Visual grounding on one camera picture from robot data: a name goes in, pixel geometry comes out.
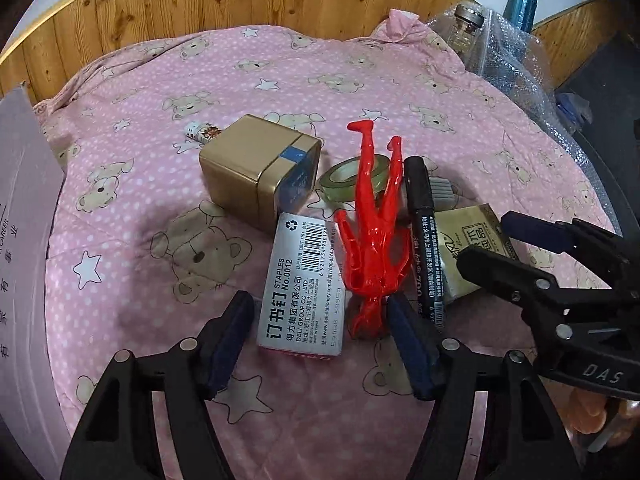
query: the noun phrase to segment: red plastic figure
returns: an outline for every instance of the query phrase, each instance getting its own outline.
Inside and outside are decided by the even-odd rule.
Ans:
[[[352,336],[380,336],[385,331],[382,319],[382,298],[396,292],[411,268],[411,233],[399,230],[402,236],[402,257],[391,262],[389,248],[396,232],[398,189],[402,181],[401,137],[395,136],[386,147],[392,152],[389,180],[380,211],[373,195],[371,171],[374,165],[373,121],[350,123],[347,129],[362,134],[360,164],[356,179],[356,219],[358,238],[353,233],[344,210],[337,211],[335,222],[345,247],[345,286],[363,297],[359,314],[351,323]]]

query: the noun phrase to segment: polka dot fabric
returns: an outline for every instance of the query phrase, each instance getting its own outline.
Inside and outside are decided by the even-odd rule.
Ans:
[[[459,205],[610,228],[570,156],[406,12],[347,42],[255,26],[129,46],[85,67],[36,113],[66,165],[46,321],[70,431],[116,351],[166,351],[222,313],[236,290],[262,296],[272,240],[209,202],[199,145],[186,132],[267,118],[324,139],[323,174],[359,154],[346,125],[370,117],[380,153],[402,136],[403,155],[428,157]],[[336,208],[353,214],[315,191],[301,213],[328,219]],[[595,284],[570,258],[518,251],[563,285]],[[450,309],[448,330],[490,353],[528,349],[519,315],[478,294]],[[402,479],[431,412],[407,388],[390,339],[345,337],[342,355],[320,362],[259,349],[254,333],[229,390],[208,409],[238,479]],[[164,466],[179,479],[166,409],[154,401]],[[481,427],[478,408],[465,477]]]

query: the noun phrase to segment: black marker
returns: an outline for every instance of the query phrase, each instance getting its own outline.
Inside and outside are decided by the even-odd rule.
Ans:
[[[444,286],[429,173],[421,156],[404,161],[406,201],[414,236],[415,280],[420,314],[444,326]]]

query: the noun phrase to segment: metal screw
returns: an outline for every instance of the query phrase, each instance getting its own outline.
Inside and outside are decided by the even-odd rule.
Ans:
[[[457,339],[453,339],[453,338],[446,338],[442,341],[442,347],[445,350],[457,350],[458,348],[460,348],[460,343],[458,342]]]
[[[116,355],[113,356],[117,363],[123,363],[127,361],[131,357],[131,352],[129,350],[118,350]]]
[[[511,350],[511,352],[509,352],[509,359],[514,363],[523,363],[526,357],[524,357],[524,354],[520,350]]]
[[[574,331],[571,330],[569,325],[560,324],[556,326],[556,335],[560,339],[571,339],[572,335],[574,335]]]
[[[185,352],[191,351],[198,346],[198,340],[193,337],[188,337],[180,341],[180,348]]]
[[[537,288],[541,288],[543,290],[547,290],[550,286],[551,286],[551,283],[549,283],[548,280],[545,280],[544,278],[540,278],[540,279],[536,280],[536,287]]]

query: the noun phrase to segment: jar lid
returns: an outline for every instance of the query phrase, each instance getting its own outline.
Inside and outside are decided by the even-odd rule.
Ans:
[[[477,28],[482,27],[484,24],[484,16],[482,14],[462,4],[456,7],[455,14],[457,18],[465,20],[467,23],[475,25]]]

